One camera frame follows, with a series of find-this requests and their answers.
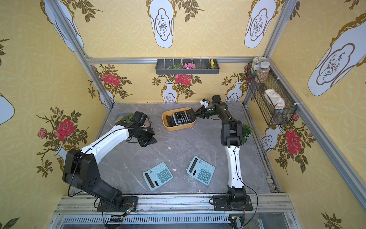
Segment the large black calculator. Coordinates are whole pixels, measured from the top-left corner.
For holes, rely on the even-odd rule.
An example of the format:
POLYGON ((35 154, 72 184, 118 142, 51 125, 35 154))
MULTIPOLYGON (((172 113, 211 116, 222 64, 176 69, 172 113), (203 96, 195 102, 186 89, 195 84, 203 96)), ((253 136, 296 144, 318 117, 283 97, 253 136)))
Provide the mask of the large black calculator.
POLYGON ((190 124, 196 121, 194 110, 191 108, 184 111, 174 112, 173 114, 176 115, 179 125, 190 124))

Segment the light blue calculator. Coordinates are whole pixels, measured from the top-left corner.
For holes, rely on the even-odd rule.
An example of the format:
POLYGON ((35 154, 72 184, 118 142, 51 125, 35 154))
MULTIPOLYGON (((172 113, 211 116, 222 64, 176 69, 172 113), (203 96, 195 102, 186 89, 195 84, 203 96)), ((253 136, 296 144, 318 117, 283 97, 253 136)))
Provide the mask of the light blue calculator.
POLYGON ((173 175, 168 166, 162 162, 152 169, 143 172, 143 178, 151 191, 154 191, 170 180, 173 179, 173 175))
POLYGON ((215 167, 194 156, 187 169, 187 174, 205 185, 209 185, 212 180, 215 167))
POLYGON ((172 115, 172 118, 173 118, 173 120, 174 120, 174 124, 177 126, 177 125, 179 125, 178 124, 178 121, 177 121, 177 118, 176 118, 176 115, 172 115))

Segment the small black calculator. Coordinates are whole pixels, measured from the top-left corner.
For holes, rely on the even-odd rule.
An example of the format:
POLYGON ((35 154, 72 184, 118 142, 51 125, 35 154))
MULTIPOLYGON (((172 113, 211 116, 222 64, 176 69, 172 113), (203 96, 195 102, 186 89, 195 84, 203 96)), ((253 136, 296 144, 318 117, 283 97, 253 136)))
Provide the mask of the small black calculator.
POLYGON ((175 120, 174 120, 172 115, 167 115, 166 116, 166 121, 167 121, 167 126, 168 127, 175 127, 176 126, 175 120))

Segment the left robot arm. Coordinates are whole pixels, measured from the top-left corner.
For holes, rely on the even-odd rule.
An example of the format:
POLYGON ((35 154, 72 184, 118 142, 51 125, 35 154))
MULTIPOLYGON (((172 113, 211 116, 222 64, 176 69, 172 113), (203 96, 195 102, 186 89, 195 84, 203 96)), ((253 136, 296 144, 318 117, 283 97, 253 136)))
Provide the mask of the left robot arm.
POLYGON ((67 152, 63 181, 69 184, 69 187, 89 193, 116 209, 121 208, 126 202, 122 192, 101 178, 98 164, 117 145, 131 138, 136 138, 141 147, 157 142, 151 127, 119 121, 110 131, 88 146, 67 152))

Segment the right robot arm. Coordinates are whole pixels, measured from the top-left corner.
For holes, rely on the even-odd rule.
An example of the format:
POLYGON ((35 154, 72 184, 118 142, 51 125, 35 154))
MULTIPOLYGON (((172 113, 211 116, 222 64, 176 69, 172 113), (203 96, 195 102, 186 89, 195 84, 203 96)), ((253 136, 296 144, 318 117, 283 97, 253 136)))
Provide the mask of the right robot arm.
POLYGON ((220 141, 226 151, 229 171, 226 202, 229 204, 245 202, 247 194, 239 159, 243 139, 241 121, 236 120, 229 112, 227 104, 221 102, 213 103, 211 106, 202 104, 201 108, 195 111, 195 115, 206 119, 217 115, 222 121, 220 141))

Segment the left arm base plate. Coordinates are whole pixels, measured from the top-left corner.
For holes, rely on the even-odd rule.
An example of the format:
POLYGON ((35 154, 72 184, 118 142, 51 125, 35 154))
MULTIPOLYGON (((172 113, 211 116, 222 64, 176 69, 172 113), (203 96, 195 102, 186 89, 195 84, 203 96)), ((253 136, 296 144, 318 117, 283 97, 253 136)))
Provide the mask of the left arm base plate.
POLYGON ((111 202, 101 200, 97 207, 97 212, 126 212, 130 208, 132 208, 131 212, 134 212, 137 203, 137 196, 118 196, 111 202))

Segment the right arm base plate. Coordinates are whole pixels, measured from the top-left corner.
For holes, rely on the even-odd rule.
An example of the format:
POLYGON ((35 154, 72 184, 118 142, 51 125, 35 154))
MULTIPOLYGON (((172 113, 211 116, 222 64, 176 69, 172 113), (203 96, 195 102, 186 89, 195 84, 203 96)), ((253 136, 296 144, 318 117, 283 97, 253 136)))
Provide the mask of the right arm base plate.
POLYGON ((228 201, 226 196, 213 196, 209 199, 209 204, 214 211, 252 211, 253 205, 249 196, 244 201, 228 201))

